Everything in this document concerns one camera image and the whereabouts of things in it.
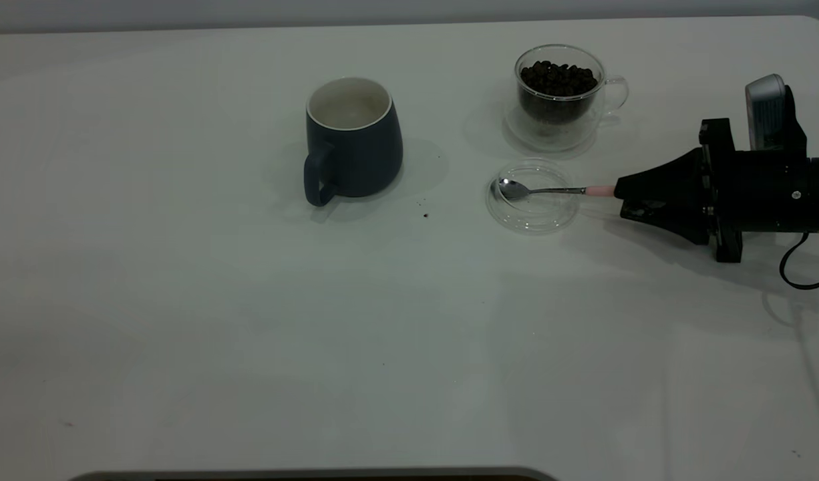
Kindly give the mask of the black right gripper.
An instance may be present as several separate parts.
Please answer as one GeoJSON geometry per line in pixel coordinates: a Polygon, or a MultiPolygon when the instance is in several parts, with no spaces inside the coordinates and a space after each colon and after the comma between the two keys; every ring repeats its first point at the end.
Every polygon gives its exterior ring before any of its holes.
{"type": "Polygon", "coordinates": [[[695,245],[712,238],[715,259],[727,264],[742,259],[743,232],[819,232],[819,158],[807,155],[796,120],[786,120],[770,140],[776,149],[736,150],[727,118],[703,120],[701,149],[618,179],[620,217],[695,245]],[[709,178],[705,213],[662,202],[699,200],[702,159],[709,178]]]}

